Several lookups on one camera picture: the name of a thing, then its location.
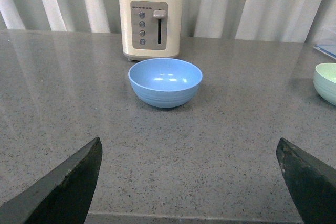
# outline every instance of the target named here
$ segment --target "speckled countertop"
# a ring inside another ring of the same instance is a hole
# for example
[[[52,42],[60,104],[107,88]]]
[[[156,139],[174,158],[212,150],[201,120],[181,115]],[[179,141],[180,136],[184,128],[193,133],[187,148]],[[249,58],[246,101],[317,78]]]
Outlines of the speckled countertop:
[[[336,167],[336,107],[312,79],[334,60],[312,45],[182,38],[203,81],[172,110],[133,93],[119,34],[4,30],[0,47],[0,204],[96,136],[91,218],[300,222],[279,139]]]

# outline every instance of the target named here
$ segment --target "toaster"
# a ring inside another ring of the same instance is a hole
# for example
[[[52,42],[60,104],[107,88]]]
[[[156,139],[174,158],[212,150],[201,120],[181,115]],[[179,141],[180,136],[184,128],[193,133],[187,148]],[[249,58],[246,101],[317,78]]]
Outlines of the toaster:
[[[129,60],[175,58],[182,0],[119,0],[123,53]]]

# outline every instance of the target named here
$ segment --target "toaster control panel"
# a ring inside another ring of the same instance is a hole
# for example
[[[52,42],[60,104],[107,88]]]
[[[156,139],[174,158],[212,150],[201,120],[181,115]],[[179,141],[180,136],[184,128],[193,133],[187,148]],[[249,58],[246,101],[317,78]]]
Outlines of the toaster control panel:
[[[167,47],[168,4],[132,1],[132,44],[137,49],[164,50]]]

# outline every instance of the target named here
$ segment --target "toaster lever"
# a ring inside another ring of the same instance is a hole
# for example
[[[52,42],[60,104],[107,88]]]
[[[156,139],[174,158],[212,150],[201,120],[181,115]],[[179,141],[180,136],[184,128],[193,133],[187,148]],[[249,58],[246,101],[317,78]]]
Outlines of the toaster lever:
[[[153,17],[156,19],[164,19],[167,16],[167,12],[165,10],[155,10],[153,12]]]

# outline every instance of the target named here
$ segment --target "light green bowl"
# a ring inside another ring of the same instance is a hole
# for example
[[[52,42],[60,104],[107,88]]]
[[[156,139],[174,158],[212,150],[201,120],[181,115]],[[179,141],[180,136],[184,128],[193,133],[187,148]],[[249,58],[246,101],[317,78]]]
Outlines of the light green bowl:
[[[336,63],[322,63],[315,67],[314,87],[333,105],[336,105]]]

